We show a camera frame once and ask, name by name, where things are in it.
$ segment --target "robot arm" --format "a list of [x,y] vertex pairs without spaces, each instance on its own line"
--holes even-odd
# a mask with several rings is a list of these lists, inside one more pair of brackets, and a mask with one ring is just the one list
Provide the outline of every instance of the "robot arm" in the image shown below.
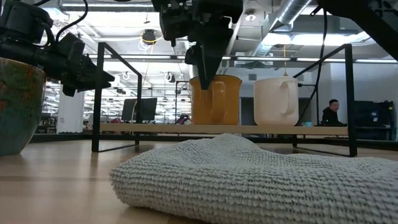
[[[40,67],[49,78],[60,80],[63,92],[73,96],[75,90],[95,88],[96,66],[83,55],[85,44],[73,34],[56,42],[51,33],[53,20],[36,6],[18,1],[6,1],[0,17],[0,57]],[[48,42],[38,46],[44,31]],[[114,77],[103,72],[102,87],[110,87]]]
[[398,11],[385,0],[317,0],[318,10],[353,20],[398,60]]
[[196,45],[187,50],[185,63],[197,65],[201,88],[213,80],[228,47],[233,30],[243,11],[242,0],[152,0],[160,14],[165,40],[175,46],[175,39],[188,37]]

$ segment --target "wooden table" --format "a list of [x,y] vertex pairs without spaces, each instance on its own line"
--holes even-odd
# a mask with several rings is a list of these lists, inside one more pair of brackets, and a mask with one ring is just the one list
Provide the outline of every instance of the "wooden table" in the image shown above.
[[[101,141],[109,148],[129,141]],[[29,144],[22,155],[0,157],[1,224],[199,224],[144,208],[129,208],[112,190],[109,172],[139,152],[175,144],[145,142],[140,146],[91,153],[91,141]],[[289,144],[260,144],[268,151],[293,153]],[[345,147],[304,145],[330,152]],[[398,152],[359,149],[359,157],[398,160]]]

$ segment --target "cup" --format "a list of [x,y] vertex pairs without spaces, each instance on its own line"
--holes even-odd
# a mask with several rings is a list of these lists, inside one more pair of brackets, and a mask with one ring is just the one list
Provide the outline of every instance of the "cup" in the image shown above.
[[239,90],[242,80],[216,75],[207,90],[200,88],[199,77],[192,78],[193,124],[239,124]]
[[299,84],[282,77],[254,83],[254,120],[260,126],[294,126],[299,120]]

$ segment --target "black cable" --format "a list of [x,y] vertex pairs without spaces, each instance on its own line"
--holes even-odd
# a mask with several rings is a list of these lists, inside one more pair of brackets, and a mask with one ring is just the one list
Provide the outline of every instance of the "black cable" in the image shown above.
[[43,4],[45,4],[45,3],[49,2],[49,1],[51,1],[51,0],[41,0],[41,1],[33,4],[33,6],[41,6],[41,5],[43,5]]
[[61,36],[61,34],[62,34],[65,30],[67,30],[67,29],[73,27],[74,25],[77,25],[79,22],[81,22],[81,21],[82,21],[83,19],[85,19],[85,17],[87,16],[87,13],[88,13],[88,3],[87,3],[87,0],[83,0],[83,2],[85,3],[85,13],[84,13],[79,19],[77,19],[75,22],[71,22],[70,24],[66,25],[65,27],[63,27],[62,29],[60,29],[60,30],[58,31],[57,37],[55,38],[55,42],[56,42],[56,43],[59,43],[60,36]]
[[[323,52],[325,51],[325,40],[326,40],[327,32],[328,32],[328,16],[326,14],[326,9],[323,9],[323,40],[322,40],[321,53],[320,53],[319,59],[323,58]],[[310,99],[308,100],[307,104],[305,105],[305,108],[304,108],[302,114],[300,115],[297,124],[299,124],[301,119],[304,117],[304,114],[307,111],[308,106],[310,106],[313,96],[315,94],[318,94],[318,85],[319,85],[319,79],[321,77],[321,69],[322,69],[322,63],[320,63],[318,66],[318,76],[317,76],[317,81],[315,82],[315,88],[312,91]]]
[[51,27],[48,24],[44,23],[44,22],[42,22],[40,25],[42,25],[44,27],[45,33],[47,34],[47,42],[42,47],[46,47],[46,46],[48,46],[50,44],[54,44],[55,43],[55,38],[54,38],[54,34],[51,31]]

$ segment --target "gray towel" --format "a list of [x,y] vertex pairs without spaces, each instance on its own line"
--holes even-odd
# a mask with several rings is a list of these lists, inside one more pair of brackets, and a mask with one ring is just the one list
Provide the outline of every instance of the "gray towel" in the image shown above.
[[398,162],[281,155],[232,134],[142,153],[111,181],[130,206],[210,223],[398,223]]

